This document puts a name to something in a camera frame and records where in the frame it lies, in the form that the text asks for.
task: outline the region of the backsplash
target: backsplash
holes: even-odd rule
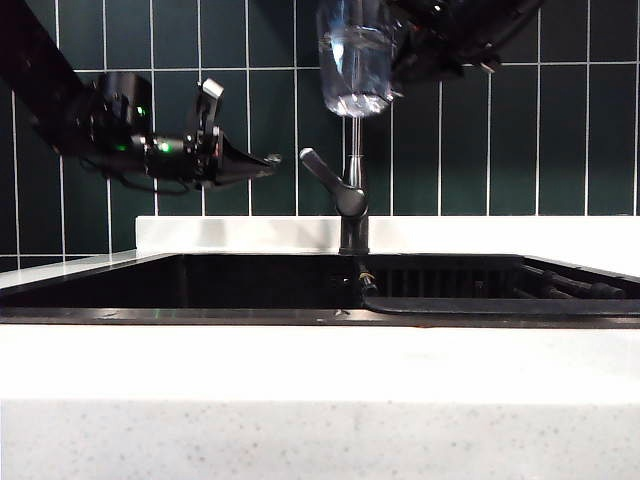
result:
[[[127,190],[59,161],[2,85],[0,271],[134,248],[139,215],[333,214],[296,162],[313,146],[339,170],[349,149],[349,122],[322,103],[316,0],[28,3],[83,79],[150,79],[157,131],[181,132],[196,82],[212,77],[231,141],[284,160],[221,191]],[[463,81],[410,86],[364,124],[370,213],[636,214],[638,25],[636,0],[547,0],[496,75],[468,67]]]

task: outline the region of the dark green tile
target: dark green tile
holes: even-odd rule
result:
[[[246,35],[244,1],[207,0],[201,3],[202,65],[244,67]]]
[[[49,32],[49,36],[56,41],[56,10],[55,0],[27,0],[27,5],[38,18],[42,26]]]
[[[11,91],[0,85],[0,253],[16,253]]]
[[[561,0],[542,7],[542,60],[584,62],[587,59],[587,2]]]
[[[246,72],[222,72],[208,70],[210,77],[224,86],[222,105],[217,124],[231,144],[247,151],[247,74]],[[206,192],[207,215],[246,215],[249,212],[249,188],[247,182]]]
[[[102,2],[59,0],[60,50],[75,69],[104,66]]]
[[[292,71],[251,72],[251,151],[282,155],[275,175],[252,182],[253,213],[295,213],[294,95]]]
[[[132,176],[130,180],[153,187],[153,182],[142,176]],[[131,190],[116,181],[111,181],[111,236],[113,251],[123,252],[136,248],[136,217],[153,215],[152,193]]]
[[[589,214],[633,213],[635,65],[591,67]]]
[[[636,0],[591,1],[591,60],[636,59]]]
[[[18,259],[15,257],[0,257],[0,273],[18,269]]]
[[[351,120],[347,120],[347,130]],[[369,214],[391,213],[391,109],[362,122],[364,166],[369,184]]]
[[[442,213],[484,215],[487,173],[487,74],[465,69],[444,85]]]
[[[439,87],[407,86],[394,105],[396,215],[438,213]]]
[[[318,0],[303,0],[297,2],[297,7],[298,65],[317,67],[319,64],[316,28]]]
[[[197,94],[198,73],[156,72],[155,78],[156,130],[182,137]],[[159,188],[179,190],[180,185],[161,181]],[[180,196],[160,195],[158,210],[160,215],[201,215],[201,193],[192,190]]]
[[[58,155],[31,127],[31,115],[16,102],[18,204],[22,253],[62,251]]]
[[[106,0],[107,66],[149,68],[151,30],[149,2]]]
[[[291,0],[249,0],[252,67],[293,66],[293,33]]]
[[[298,72],[298,144],[313,148],[337,174],[342,175],[342,119],[322,100],[320,72]],[[299,164],[300,215],[335,215],[335,205],[322,184]]]
[[[196,0],[153,0],[153,47],[156,68],[198,66]]]
[[[504,63],[538,61],[538,15],[500,52]]]
[[[108,253],[106,180],[71,157],[64,159],[64,214],[67,253]]]
[[[62,262],[62,257],[20,257],[20,268],[42,267]]]
[[[540,213],[584,213],[586,67],[542,68]]]
[[[492,215],[535,213],[537,92],[537,67],[507,67],[492,77]]]

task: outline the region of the faucet handle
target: faucet handle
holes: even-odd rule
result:
[[[345,184],[331,171],[312,148],[300,152],[300,161],[329,191],[336,204],[336,210],[344,217],[361,217],[367,212],[367,198],[364,192]]]

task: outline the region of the kitchen sink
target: kitchen sink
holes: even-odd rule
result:
[[[173,255],[11,287],[0,305],[635,317],[640,279],[517,255]]]

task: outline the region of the clear bottle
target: clear bottle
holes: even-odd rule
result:
[[[329,110],[361,118],[393,100],[394,23],[382,0],[321,0],[318,47],[322,92]]]

